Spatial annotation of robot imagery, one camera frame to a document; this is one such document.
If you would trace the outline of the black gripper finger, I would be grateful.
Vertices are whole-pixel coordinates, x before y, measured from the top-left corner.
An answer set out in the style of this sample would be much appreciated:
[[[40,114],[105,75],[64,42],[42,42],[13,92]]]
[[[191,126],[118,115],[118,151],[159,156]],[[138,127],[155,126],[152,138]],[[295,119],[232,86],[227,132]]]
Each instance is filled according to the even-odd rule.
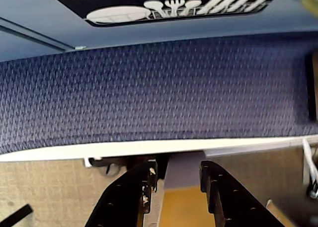
[[[217,227],[282,227],[238,180],[213,161],[200,165],[200,188]]]
[[[157,191],[157,162],[139,163],[113,181],[102,193],[87,227],[141,227],[151,211],[151,197]]]

